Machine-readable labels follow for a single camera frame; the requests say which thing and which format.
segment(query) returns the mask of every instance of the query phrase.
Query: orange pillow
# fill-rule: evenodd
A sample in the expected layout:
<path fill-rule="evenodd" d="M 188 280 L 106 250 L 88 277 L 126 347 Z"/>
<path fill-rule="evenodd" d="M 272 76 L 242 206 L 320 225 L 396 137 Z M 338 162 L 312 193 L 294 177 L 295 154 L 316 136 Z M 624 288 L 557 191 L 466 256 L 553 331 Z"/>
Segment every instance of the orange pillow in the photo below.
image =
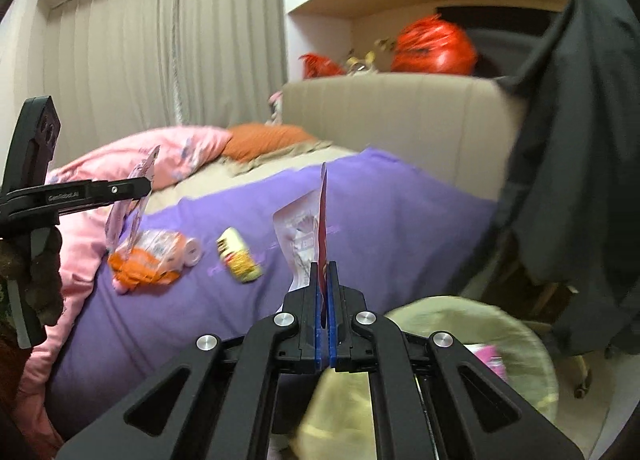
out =
<path fill-rule="evenodd" d="M 272 153 L 299 142 L 316 140 L 297 125 L 241 124 L 228 129 L 231 140 L 222 156 L 238 162 L 250 162 L 260 155 Z"/>

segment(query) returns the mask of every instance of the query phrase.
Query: hand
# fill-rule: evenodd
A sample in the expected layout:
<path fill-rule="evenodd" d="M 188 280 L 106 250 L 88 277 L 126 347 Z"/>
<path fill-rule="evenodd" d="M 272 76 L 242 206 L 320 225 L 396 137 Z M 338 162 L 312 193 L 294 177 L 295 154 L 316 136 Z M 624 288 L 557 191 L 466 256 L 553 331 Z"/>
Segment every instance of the hand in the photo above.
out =
<path fill-rule="evenodd" d="M 25 288 L 24 299 L 38 315 L 40 323 L 56 324 L 62 314 L 63 303 L 60 290 L 60 248 L 62 236 L 53 227 L 44 251 L 34 256 L 31 263 L 16 252 L 10 242 L 0 239 L 0 337 L 17 343 L 14 321 L 11 315 L 7 280 L 17 280 Z"/>

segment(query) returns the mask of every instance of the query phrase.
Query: pink blanket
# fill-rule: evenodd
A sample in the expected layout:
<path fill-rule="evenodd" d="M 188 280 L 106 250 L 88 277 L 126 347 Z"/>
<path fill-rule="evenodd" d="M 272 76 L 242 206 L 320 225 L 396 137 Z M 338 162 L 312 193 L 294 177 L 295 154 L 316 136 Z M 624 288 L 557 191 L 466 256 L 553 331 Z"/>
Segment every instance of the pink blanket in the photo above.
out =
<path fill-rule="evenodd" d="M 159 145 L 153 188 L 162 189 L 217 158 L 230 138 L 228 131 L 215 127 L 154 129 L 97 149 L 49 173 L 49 178 L 52 182 L 124 179 L 149 149 Z M 53 458 L 63 443 L 44 408 L 45 384 L 84 301 L 94 289 L 94 276 L 106 253 L 104 226 L 109 211 L 110 207 L 101 207 L 60 219 L 64 310 L 55 326 L 46 327 L 47 340 L 33 349 L 20 379 L 14 413 L 18 428 L 42 460 Z"/>

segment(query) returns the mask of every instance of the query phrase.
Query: hanging garment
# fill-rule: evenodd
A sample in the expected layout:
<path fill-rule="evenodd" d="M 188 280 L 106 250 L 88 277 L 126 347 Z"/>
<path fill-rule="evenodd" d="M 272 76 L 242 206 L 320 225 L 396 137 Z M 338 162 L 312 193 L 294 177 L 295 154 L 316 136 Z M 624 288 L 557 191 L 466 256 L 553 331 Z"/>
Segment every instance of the hanging garment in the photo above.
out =
<path fill-rule="evenodd" d="M 510 229 L 533 277 L 578 290 L 550 351 L 640 352 L 638 20 L 626 0 L 570 0 L 519 74 L 499 82 L 529 108 L 494 226 L 462 275 Z"/>

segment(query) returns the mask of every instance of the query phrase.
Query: beige curtain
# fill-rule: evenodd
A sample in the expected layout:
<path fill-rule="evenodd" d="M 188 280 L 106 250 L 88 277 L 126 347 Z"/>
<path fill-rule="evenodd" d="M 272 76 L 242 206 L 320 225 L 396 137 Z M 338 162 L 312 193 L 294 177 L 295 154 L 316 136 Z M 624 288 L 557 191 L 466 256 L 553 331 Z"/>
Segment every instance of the beige curtain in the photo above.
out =
<path fill-rule="evenodd" d="M 56 165 L 153 127 L 264 122 L 283 82 L 282 0 L 70 0 L 49 16 Z"/>

